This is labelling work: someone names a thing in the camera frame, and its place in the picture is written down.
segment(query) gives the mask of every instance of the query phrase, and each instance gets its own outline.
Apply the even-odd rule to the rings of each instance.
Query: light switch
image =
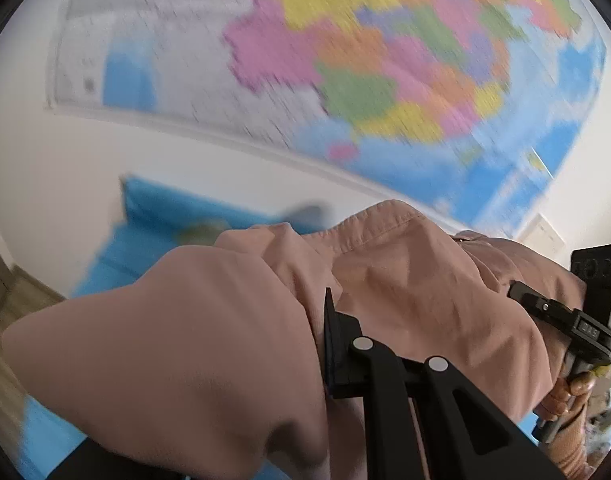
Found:
[[[564,247],[563,239],[540,214],[521,232],[517,241],[551,260],[556,260]]]

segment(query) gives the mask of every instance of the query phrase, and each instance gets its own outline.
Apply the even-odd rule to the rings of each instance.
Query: hand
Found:
[[[582,373],[570,384],[565,379],[557,379],[552,391],[535,408],[535,413],[543,420],[557,420],[568,413],[576,414],[588,402],[596,382],[597,377],[592,372]],[[572,396],[576,399],[572,407],[568,408],[568,400]]]

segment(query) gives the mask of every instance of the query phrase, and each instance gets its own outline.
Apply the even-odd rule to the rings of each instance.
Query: blue fabric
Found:
[[[125,181],[124,200],[127,223],[114,228],[87,277],[73,293],[74,297],[134,283],[160,257],[177,246],[179,232],[197,222],[222,219],[232,228],[245,229],[254,224],[281,221],[138,178]],[[318,226],[295,223],[292,227],[301,234],[319,230]],[[519,427],[529,435],[534,422],[528,416]],[[71,424],[32,397],[26,397],[19,472],[26,480],[45,480],[84,438],[85,435]],[[285,479],[279,469],[266,463],[254,480]]]

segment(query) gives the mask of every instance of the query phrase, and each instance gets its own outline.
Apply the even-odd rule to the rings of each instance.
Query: round silver pin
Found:
[[[354,348],[357,350],[369,350],[375,344],[372,343],[372,340],[368,337],[357,337],[352,341],[352,345],[354,345]]]
[[[432,357],[428,366],[435,372],[445,372],[447,370],[447,361],[442,357]]]

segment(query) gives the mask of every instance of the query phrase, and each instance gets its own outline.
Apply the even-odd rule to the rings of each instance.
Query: floor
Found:
[[[14,285],[0,311],[0,336],[17,319],[63,300],[21,269],[15,269],[14,275]],[[24,396],[23,388],[3,359],[0,342],[0,444],[13,462],[18,452]]]

